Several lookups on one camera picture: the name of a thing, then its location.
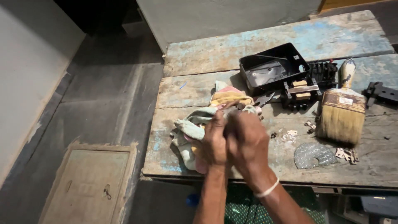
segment human hand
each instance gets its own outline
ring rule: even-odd
[[[226,121],[222,110],[216,111],[205,127],[203,152],[210,166],[225,166],[227,163],[226,140],[223,136]]]
[[[277,180],[268,166],[267,130],[255,114],[238,112],[228,117],[226,142],[232,164],[255,193],[262,193]]]

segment grinding disc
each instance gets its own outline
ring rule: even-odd
[[[313,162],[314,158],[318,159],[317,164]],[[299,145],[295,151],[295,164],[298,169],[311,169],[337,162],[334,153],[319,143],[306,142]]]

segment gray wall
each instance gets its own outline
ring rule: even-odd
[[[137,0],[163,52],[167,43],[306,20],[321,0]]]
[[[85,34],[52,0],[0,3],[0,186]]]

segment wrist band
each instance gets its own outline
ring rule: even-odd
[[[276,186],[278,184],[279,184],[279,178],[277,178],[275,184],[272,187],[270,187],[268,190],[266,190],[262,193],[259,193],[259,194],[254,194],[254,196],[256,196],[257,198],[265,197],[265,196],[269,195],[276,188]]]

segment wooden table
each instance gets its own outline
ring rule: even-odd
[[[371,81],[398,88],[398,55],[370,11],[331,16],[267,29],[173,43],[169,45],[152,121],[142,173],[151,178],[194,179],[201,175],[187,170],[178,149],[171,145],[174,121],[207,106],[214,82],[224,81],[246,90],[239,75],[238,59],[291,42],[307,60],[355,57],[357,72],[353,89],[366,89]],[[307,111],[283,110],[280,103],[265,105],[263,123],[270,133],[269,164],[282,183],[320,186],[365,186],[398,189],[398,112],[380,105],[368,111],[357,165],[339,163],[313,169],[297,169],[293,154],[304,142],[319,141],[307,134],[307,120],[318,103]],[[298,130],[297,136],[287,130]],[[232,177],[242,176],[233,171]]]

